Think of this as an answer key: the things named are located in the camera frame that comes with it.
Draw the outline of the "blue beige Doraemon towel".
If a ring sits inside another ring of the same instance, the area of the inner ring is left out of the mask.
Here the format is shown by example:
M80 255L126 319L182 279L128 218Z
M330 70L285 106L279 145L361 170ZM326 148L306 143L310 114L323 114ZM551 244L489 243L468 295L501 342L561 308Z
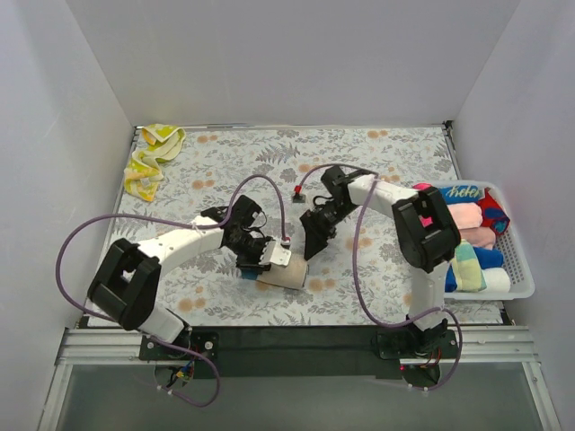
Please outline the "blue beige Doraemon towel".
M307 261L302 255L295 253L291 255L289 263L285 267L272 264L268 271L263 271L261 274L247 269L241 270L241 278L243 279L292 290L304 288L307 274Z

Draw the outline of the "yellow lemon print towel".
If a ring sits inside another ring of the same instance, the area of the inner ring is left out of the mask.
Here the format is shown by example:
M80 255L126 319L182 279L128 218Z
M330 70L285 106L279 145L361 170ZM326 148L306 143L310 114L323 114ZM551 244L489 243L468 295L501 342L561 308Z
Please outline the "yellow lemon print towel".
M163 165L180 152L186 137L183 128L160 123L141 129L144 139L137 144L124 170L124 189L136 198L151 202L164 179Z

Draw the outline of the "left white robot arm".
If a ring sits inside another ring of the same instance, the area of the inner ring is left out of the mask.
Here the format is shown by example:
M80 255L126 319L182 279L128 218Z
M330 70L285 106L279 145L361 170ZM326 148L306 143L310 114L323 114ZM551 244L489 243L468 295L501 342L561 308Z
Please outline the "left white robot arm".
M250 276L271 269L268 255L276 245L253 222L261 207L245 195L230 207L211 207L190 228L141 242L125 238L108 249L88 290L88 298L124 330L137 330L160 340L170 358L190 352L190 325L156 300L163 276L186 261L221 248L236 256L236 265Z

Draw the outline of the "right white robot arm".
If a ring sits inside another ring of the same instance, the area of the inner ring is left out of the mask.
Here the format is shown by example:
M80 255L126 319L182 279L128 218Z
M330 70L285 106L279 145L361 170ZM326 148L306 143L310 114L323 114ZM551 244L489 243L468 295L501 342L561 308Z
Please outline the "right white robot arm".
M353 211L372 209L390 218L404 260L411 271L411 305L405 321L376 325L399 333L397 353L427 356L447 338L444 308L445 278L461 236L440 191L435 187L409 189L379 180L373 172L358 169L344 173L328 165L321 178L329 196L300 217L305 231L305 259L323 251L336 235L336 226Z

